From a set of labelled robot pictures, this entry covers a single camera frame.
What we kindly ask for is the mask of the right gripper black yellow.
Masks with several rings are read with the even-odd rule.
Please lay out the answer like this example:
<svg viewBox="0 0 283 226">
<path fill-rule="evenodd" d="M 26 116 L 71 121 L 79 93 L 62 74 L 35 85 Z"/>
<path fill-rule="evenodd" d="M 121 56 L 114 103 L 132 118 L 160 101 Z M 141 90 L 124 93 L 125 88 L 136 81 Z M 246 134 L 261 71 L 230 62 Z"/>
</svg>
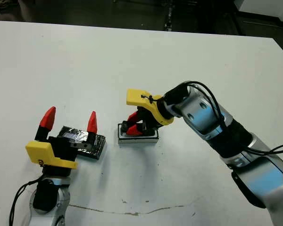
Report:
<svg viewBox="0 0 283 226">
<path fill-rule="evenodd" d="M 126 135 L 153 136 L 155 132 L 174 121 L 174 116 L 165 109 L 164 99 L 160 95 L 153 96 L 140 89 L 128 89 L 126 104 L 137 107 L 126 120 Z"/>
</svg>

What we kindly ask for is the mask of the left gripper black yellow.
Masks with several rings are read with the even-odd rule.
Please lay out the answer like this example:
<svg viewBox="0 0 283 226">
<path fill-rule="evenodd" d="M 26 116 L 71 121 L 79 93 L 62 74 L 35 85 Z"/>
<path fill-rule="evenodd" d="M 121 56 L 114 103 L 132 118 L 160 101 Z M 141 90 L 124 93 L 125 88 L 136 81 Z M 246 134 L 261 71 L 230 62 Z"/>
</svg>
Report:
<svg viewBox="0 0 283 226">
<path fill-rule="evenodd" d="M 56 107 L 52 106 L 43 116 L 37 129 L 35 140 L 30 141 L 25 149 L 32 163 L 42 168 L 46 176 L 68 177 L 71 170 L 77 169 L 75 161 L 80 149 L 92 150 L 97 135 L 97 117 L 93 111 L 87 126 L 87 142 L 75 143 L 64 137 L 49 137 L 53 128 Z"/>
</svg>

